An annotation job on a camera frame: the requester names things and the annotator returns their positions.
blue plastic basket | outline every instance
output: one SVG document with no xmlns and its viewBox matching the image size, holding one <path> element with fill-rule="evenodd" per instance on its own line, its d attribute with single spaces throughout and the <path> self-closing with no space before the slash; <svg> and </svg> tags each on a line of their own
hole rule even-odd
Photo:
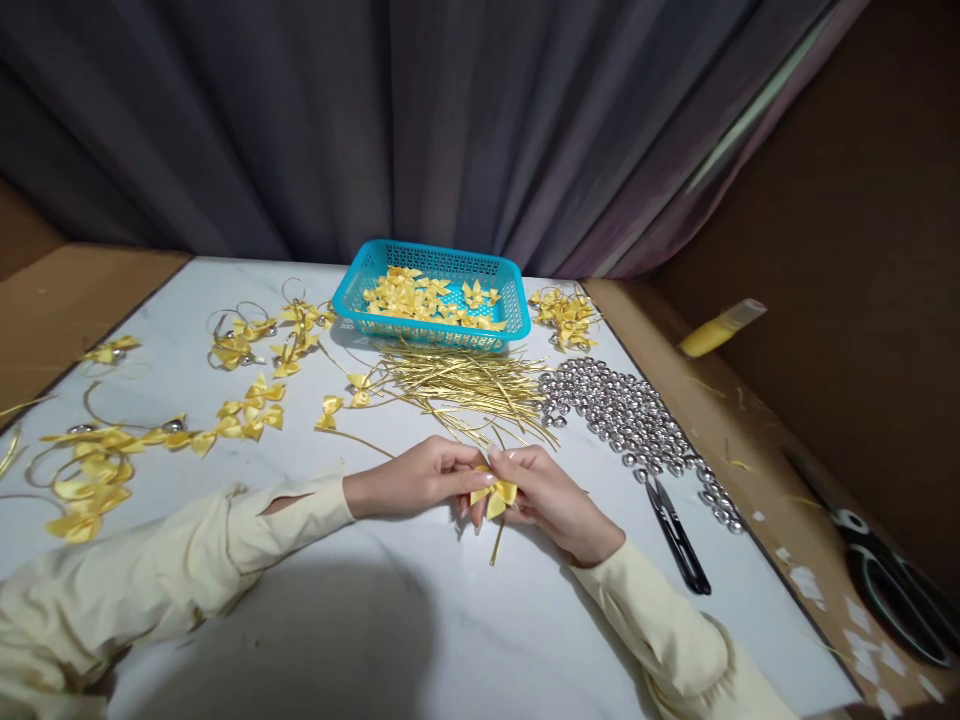
<svg viewBox="0 0 960 720">
<path fill-rule="evenodd" d="M 388 318 L 366 312 L 363 291 L 375 288 L 387 266 L 422 270 L 424 275 L 449 280 L 446 303 L 469 309 L 463 299 L 463 283 L 479 280 L 484 289 L 496 288 L 501 299 L 492 308 L 469 310 L 470 315 L 493 315 L 493 322 L 507 321 L 503 332 L 440 325 L 438 323 Z M 350 265 L 346 277 L 333 296 L 333 308 L 339 315 L 353 320 L 365 335 L 402 337 L 415 342 L 429 342 L 450 347 L 468 347 L 498 352 L 508 342 L 520 340 L 530 332 L 530 315 L 523 293 L 523 280 L 516 263 L 493 255 L 449 250 L 447 248 L 405 243 L 397 240 L 370 240 L 364 243 Z"/>
</svg>

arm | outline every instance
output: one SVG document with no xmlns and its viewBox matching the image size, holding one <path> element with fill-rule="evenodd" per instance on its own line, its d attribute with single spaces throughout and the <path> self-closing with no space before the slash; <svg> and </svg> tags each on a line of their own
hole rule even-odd
<svg viewBox="0 0 960 720">
<path fill-rule="evenodd" d="M 406 515 L 491 483 L 479 451 L 430 438 L 372 470 L 234 486 L 164 520 L 66 547 L 0 585 L 0 718 L 106 717 L 79 695 L 133 643 L 230 611 L 263 570 L 368 515 Z"/>
<path fill-rule="evenodd" d="M 520 489 L 507 519 L 540 526 L 575 558 L 574 574 L 640 662 L 664 718 L 795 717 L 723 627 L 676 592 L 542 448 L 488 453 L 497 476 Z"/>
<path fill-rule="evenodd" d="M 795 718 L 723 626 L 701 615 L 630 542 L 573 572 L 643 666 L 664 718 Z"/>
</svg>

woman's right hand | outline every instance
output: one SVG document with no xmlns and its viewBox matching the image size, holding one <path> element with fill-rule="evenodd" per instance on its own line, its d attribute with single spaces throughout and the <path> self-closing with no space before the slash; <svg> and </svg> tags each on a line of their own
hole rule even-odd
<svg viewBox="0 0 960 720">
<path fill-rule="evenodd" d="M 487 458 L 498 478 L 520 488 L 516 504 L 506 510 L 507 521 L 539 525 L 579 566 L 599 565 L 626 541 L 623 530 L 542 447 L 503 451 L 491 445 Z"/>
</svg>

purple fabric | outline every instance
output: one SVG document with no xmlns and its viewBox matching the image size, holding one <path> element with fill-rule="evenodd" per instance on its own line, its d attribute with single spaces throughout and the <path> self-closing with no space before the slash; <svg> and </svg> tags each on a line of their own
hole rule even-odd
<svg viewBox="0 0 960 720">
<path fill-rule="evenodd" d="M 622 276 L 681 242 L 716 178 L 664 203 L 826 2 L 0 3 L 0 174 L 80 240 L 387 236 L 571 277 L 643 233 Z"/>
<path fill-rule="evenodd" d="M 760 6 L 560 267 L 560 277 L 593 274 L 653 222 L 826 5 L 827 0 L 789 0 Z"/>
<path fill-rule="evenodd" d="M 776 99 L 727 162 L 719 162 L 688 194 L 678 195 L 607 277 L 636 277 L 673 257 L 714 213 L 744 164 L 773 131 L 780 118 L 836 49 L 869 0 L 844 0 L 835 9 L 806 57 Z"/>
</svg>

yellow sleeve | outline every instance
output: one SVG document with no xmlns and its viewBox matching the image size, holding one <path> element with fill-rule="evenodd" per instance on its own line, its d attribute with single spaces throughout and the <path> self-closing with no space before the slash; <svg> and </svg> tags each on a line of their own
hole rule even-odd
<svg viewBox="0 0 960 720">
<path fill-rule="evenodd" d="M 796 720 L 723 626 L 629 541 L 595 568 L 572 569 L 640 661 L 665 720 Z"/>
<path fill-rule="evenodd" d="M 106 717 L 105 699 L 77 693 L 119 651 L 228 612 L 265 568 L 352 521 L 338 470 L 253 493 L 235 486 L 24 565 L 0 585 L 0 717 Z"/>
</svg>

